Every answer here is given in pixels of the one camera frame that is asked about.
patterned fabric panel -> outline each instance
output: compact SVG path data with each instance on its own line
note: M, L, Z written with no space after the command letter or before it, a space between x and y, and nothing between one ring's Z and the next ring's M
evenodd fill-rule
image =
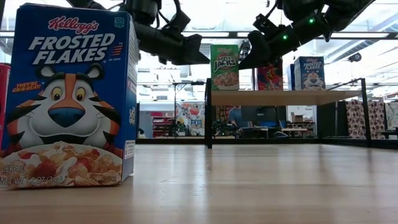
M372 139L384 139L384 107L383 102L368 102L369 123ZM365 138L365 118L363 102L352 100L346 102L348 133L352 138Z
M386 103L387 129L394 130L398 127L398 103Z

cereal box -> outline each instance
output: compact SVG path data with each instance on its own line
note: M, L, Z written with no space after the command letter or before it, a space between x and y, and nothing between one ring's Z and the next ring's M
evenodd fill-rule
M212 45L211 89L239 89L239 50L237 45Z
M295 76L294 76L294 64L290 64L286 70L287 73L287 84L289 90L296 90Z
M4 129L4 119L6 114L6 94L8 76L10 75L10 66L0 64L0 145L2 139L2 133Z
M323 57L299 57L294 63L296 90L325 90Z
M121 183L133 171L138 46L126 12L17 10L3 187Z
M257 68L258 90L283 90L282 60L275 65Z

tiger nose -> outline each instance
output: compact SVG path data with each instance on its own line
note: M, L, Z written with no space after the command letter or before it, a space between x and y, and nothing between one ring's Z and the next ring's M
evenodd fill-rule
M85 111L78 108L55 108L49 110L51 119L64 128L75 124L84 114Z

person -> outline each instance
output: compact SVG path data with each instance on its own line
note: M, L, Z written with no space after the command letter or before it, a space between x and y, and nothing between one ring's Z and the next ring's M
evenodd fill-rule
M242 108L241 106L235 106L229 111L228 115L228 121L231 121L231 123L235 126L237 126L239 129L240 128L250 128L251 127L251 122L250 121L245 121L242 118Z

kellogg's logo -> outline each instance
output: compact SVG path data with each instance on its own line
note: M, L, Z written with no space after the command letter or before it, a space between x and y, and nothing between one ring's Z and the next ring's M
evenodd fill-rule
M49 21L49 29L52 30L60 30L60 29L68 29L75 30L76 34L88 34L90 31L94 31L98 29L100 24L96 21L85 23L79 22L78 17L68 18L66 16L56 17Z
M307 63L304 63L305 70L321 69L322 62L319 62L318 59L308 58L306 62Z

